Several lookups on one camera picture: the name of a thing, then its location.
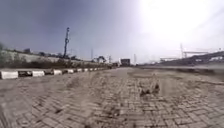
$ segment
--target utility pole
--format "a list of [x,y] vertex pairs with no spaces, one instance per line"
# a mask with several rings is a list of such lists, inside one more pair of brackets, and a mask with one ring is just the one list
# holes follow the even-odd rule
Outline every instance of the utility pole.
[[112,57],[111,57],[111,56],[109,56],[109,63],[111,63],[111,61],[112,61]]
[[184,50],[183,50],[183,45],[182,44],[180,44],[180,50],[181,50],[181,56],[182,56],[182,58],[184,58],[185,55],[184,55]]
[[136,55],[134,54],[134,65],[136,65],[136,61],[137,61],[137,57],[136,57]]
[[93,60],[93,48],[91,48],[91,60]]
[[63,58],[65,58],[66,55],[67,55],[67,45],[69,43],[68,33],[69,33],[69,27],[66,29],[65,46],[64,46],[64,55],[63,55]]

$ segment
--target paving stone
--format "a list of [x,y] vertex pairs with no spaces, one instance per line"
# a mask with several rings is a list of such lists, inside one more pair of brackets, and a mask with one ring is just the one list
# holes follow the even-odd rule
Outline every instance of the paving stone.
[[[122,68],[3,80],[0,91],[12,89],[1,92],[0,103],[7,104],[12,128],[223,127],[224,100],[200,80],[219,82],[199,74]],[[151,93],[155,84],[159,94]],[[141,90],[149,93],[142,96]]]

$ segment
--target sky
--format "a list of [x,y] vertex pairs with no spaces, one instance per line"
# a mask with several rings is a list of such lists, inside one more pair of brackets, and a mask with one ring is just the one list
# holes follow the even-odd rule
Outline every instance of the sky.
[[0,42],[11,49],[111,56],[144,63],[224,49],[223,0],[0,0]]

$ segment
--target tree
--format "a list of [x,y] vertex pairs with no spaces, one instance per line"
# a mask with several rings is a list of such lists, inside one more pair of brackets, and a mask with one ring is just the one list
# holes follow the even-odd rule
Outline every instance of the tree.
[[57,57],[58,58],[63,58],[63,55],[61,53],[58,53]]
[[71,57],[71,60],[76,60],[76,56],[72,56]]
[[26,48],[23,50],[24,53],[31,53],[30,48]]
[[45,56],[46,54],[44,52],[39,52],[39,55]]
[[105,63],[105,62],[106,62],[106,59],[105,59],[104,56],[99,56],[99,57],[97,58],[97,62],[98,62],[98,63],[99,63],[99,62],[103,62],[103,63]]

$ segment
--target brick pavement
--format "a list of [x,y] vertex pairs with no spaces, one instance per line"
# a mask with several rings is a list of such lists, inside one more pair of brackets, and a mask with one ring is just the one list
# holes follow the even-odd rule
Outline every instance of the brick pavement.
[[224,86],[216,82],[138,69],[3,80],[0,127],[224,128]]

